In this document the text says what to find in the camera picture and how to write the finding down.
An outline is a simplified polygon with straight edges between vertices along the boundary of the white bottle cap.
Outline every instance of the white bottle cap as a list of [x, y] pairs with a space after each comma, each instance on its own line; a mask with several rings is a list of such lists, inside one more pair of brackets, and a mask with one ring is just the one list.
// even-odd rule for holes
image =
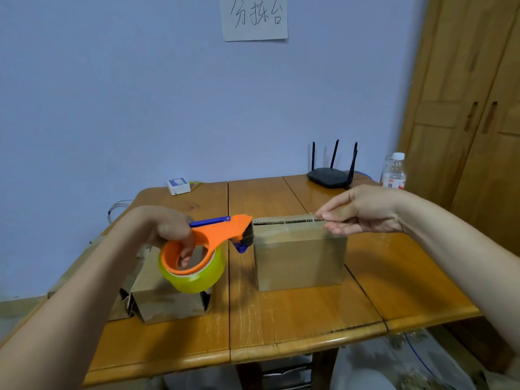
[[404, 160], [405, 159], [405, 154], [404, 153], [401, 153], [401, 152], [395, 152], [393, 155], [392, 155], [392, 158], [394, 160]]

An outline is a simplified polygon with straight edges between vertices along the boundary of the tape roll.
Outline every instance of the tape roll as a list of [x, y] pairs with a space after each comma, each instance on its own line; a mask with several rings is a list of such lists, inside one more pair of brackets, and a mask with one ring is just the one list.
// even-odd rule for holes
[[161, 260], [158, 258], [159, 269], [162, 275], [182, 293], [200, 293], [213, 286], [222, 276], [226, 263], [222, 256], [222, 245], [218, 245], [210, 261], [197, 272], [190, 275], [175, 275], [169, 272]]

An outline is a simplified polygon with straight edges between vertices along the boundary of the black antenna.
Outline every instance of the black antenna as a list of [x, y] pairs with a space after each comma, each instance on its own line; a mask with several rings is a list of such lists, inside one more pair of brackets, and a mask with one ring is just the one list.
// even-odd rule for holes
[[354, 178], [354, 167], [356, 165], [356, 156], [357, 156], [357, 142], [354, 145], [354, 155], [352, 156], [352, 164], [350, 165], [350, 170], [348, 171], [348, 180], [352, 180]]
[[340, 140], [339, 139], [336, 139], [336, 146], [334, 147], [334, 153], [332, 155], [332, 161], [330, 162], [330, 167], [333, 168], [334, 167], [334, 159], [336, 158], [336, 150], [337, 150], [337, 144], [340, 143]]
[[314, 170], [314, 148], [315, 148], [315, 146], [316, 146], [316, 144], [313, 141], [313, 162], [310, 164], [310, 170], [311, 171]]

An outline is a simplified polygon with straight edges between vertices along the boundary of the brown cardboard box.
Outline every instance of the brown cardboard box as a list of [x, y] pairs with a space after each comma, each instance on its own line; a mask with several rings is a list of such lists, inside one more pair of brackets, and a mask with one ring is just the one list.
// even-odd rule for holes
[[[92, 252], [97, 248], [97, 246], [105, 239], [104, 236], [99, 236], [91, 244], [87, 249], [83, 251], [83, 253], [72, 263], [72, 265], [65, 271], [65, 273], [58, 279], [55, 285], [50, 288], [47, 293], [47, 296], [50, 298], [56, 291], [59, 290], [63, 286], [63, 284], [69, 280], [69, 278], [75, 274], [75, 272], [83, 265], [83, 263], [90, 257]], [[118, 319], [126, 319], [130, 317], [130, 290], [132, 285], [134, 284], [137, 274], [142, 267], [142, 253], [140, 252], [137, 256], [139, 259], [136, 268], [133, 270], [131, 274], [129, 274], [123, 286], [121, 287], [120, 293], [117, 295], [114, 301], [114, 305], [112, 306], [112, 310], [110, 311], [110, 315], [108, 317], [108, 321], [118, 320]]]
[[347, 237], [323, 228], [312, 214], [253, 220], [258, 290], [341, 284]]
[[204, 315], [207, 306], [201, 293], [181, 293], [161, 274], [159, 252], [158, 248], [152, 248], [145, 254], [141, 272], [131, 291], [134, 311], [145, 324]]

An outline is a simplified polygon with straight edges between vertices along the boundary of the plastic bottle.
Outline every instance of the plastic bottle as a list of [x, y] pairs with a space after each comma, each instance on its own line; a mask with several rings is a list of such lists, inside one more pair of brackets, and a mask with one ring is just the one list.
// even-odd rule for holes
[[396, 152], [386, 157], [381, 173], [381, 186], [392, 189], [404, 189], [406, 182], [405, 154]]

